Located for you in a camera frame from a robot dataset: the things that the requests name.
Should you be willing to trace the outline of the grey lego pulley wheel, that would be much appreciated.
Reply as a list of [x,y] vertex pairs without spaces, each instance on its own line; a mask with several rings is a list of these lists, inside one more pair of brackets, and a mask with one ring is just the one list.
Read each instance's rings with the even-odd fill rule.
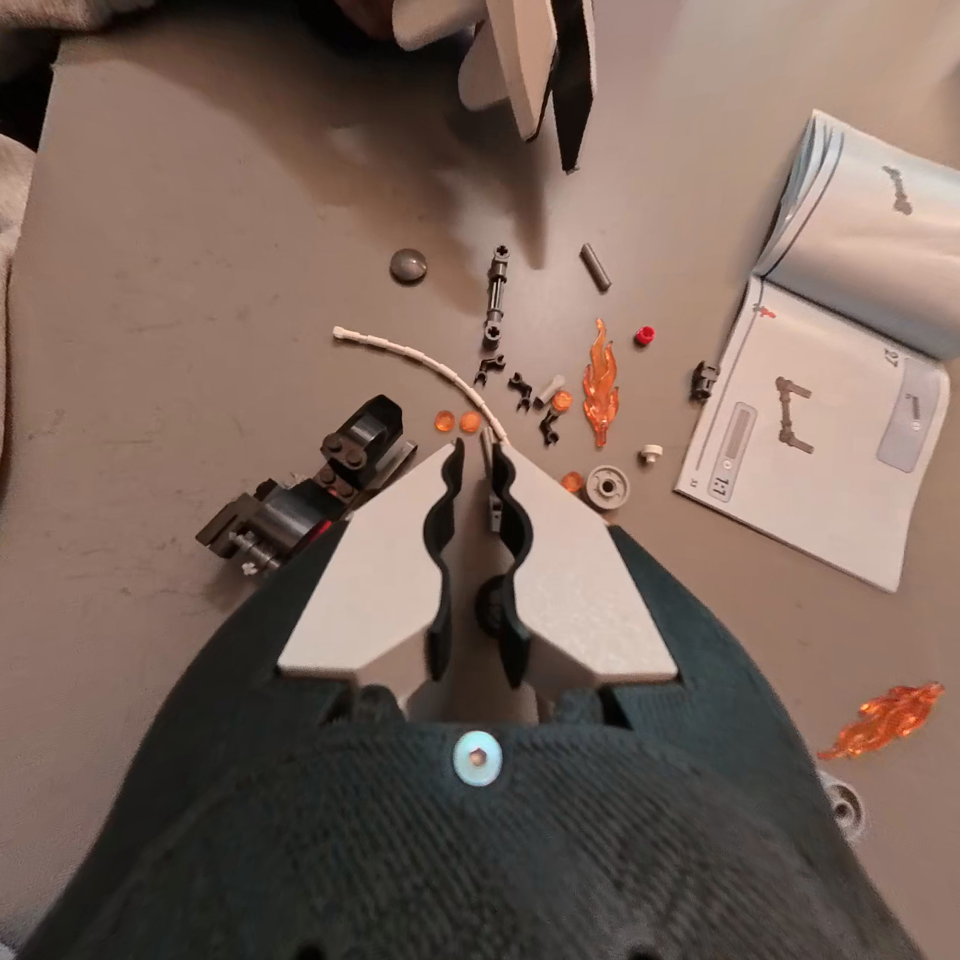
[[606,514],[627,504],[631,485],[622,469],[611,464],[600,464],[585,476],[582,493],[591,507]]

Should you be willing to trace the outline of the grey lego connector rod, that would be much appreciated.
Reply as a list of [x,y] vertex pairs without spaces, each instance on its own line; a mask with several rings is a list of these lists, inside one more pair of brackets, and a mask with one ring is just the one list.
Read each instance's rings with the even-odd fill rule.
[[510,250],[506,245],[495,248],[487,270],[486,318],[483,326],[483,348],[493,351],[498,348],[503,322],[503,295],[507,282]]

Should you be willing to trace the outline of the person's left forearm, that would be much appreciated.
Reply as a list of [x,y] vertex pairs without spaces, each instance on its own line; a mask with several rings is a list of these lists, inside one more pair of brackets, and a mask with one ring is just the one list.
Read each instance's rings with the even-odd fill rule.
[[22,74],[66,35],[97,33],[157,1],[2,1],[1,82]]

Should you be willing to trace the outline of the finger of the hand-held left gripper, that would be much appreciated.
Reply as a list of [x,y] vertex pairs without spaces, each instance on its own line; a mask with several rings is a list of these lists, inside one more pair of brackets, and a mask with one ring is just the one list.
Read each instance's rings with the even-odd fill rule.
[[486,16],[486,1],[394,1],[391,30],[399,48],[416,51],[474,27]]
[[543,123],[558,33],[550,1],[487,1],[458,76],[471,112],[508,102],[519,136],[535,139]]

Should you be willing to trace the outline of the white flexible lego whip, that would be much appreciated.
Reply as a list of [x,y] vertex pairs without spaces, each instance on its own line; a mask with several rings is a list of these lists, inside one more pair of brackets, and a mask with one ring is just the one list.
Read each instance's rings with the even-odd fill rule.
[[378,336],[360,333],[340,325],[335,325],[331,332],[333,338],[337,341],[352,343],[354,345],[371,350],[377,350],[385,354],[399,356],[430,370],[433,374],[454,386],[473,404],[481,416],[486,420],[488,427],[500,444],[510,446],[511,441],[505,428],[501,424],[498,417],[492,412],[484,398],[477,390],[474,389],[473,386],[468,384],[466,380],[464,380],[449,366],[432,358],[422,351],[415,349],[412,346],[392,342]]

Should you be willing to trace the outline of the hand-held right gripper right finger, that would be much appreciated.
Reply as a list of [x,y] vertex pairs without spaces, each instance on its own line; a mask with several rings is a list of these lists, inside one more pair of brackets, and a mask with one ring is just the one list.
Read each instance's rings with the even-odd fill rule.
[[496,631],[510,687],[556,702],[568,690],[677,680],[615,528],[509,444],[493,445],[490,483],[510,557]]

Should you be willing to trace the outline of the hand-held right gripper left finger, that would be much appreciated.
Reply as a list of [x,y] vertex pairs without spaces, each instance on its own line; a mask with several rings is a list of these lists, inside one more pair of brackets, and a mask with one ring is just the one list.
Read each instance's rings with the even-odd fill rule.
[[455,440],[357,510],[294,626],[284,676],[379,686],[406,701],[450,666],[453,539],[465,445]]

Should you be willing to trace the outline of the transparent orange lego flame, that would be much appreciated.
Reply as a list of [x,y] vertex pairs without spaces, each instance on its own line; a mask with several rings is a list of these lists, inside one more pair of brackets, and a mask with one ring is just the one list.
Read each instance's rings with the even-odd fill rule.
[[889,688],[863,702],[856,719],[837,733],[830,747],[817,751],[817,758],[825,762],[857,759],[909,737],[927,724],[945,690],[939,681]]
[[593,432],[596,450],[606,448],[619,412],[618,363],[606,324],[596,318],[596,336],[582,376],[582,409]]

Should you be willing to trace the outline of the black lego tire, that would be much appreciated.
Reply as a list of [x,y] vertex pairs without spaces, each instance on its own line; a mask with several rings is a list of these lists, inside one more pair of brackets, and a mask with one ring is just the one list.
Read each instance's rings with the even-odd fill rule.
[[512,577],[499,574],[483,582],[475,597],[474,615],[489,638],[500,641],[513,636],[517,612]]

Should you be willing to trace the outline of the black lego vehicle model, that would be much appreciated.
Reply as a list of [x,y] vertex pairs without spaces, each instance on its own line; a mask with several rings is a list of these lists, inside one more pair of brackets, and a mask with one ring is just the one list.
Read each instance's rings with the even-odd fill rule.
[[196,541],[247,577],[275,572],[396,480],[417,449],[402,407],[378,394],[324,437],[314,474],[263,481],[225,504]]

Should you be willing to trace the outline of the lego instruction booklet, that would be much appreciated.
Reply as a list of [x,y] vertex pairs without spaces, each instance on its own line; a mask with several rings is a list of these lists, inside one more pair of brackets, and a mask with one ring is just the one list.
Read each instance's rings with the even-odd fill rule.
[[894,594],[958,354],[958,171],[814,110],[674,491]]

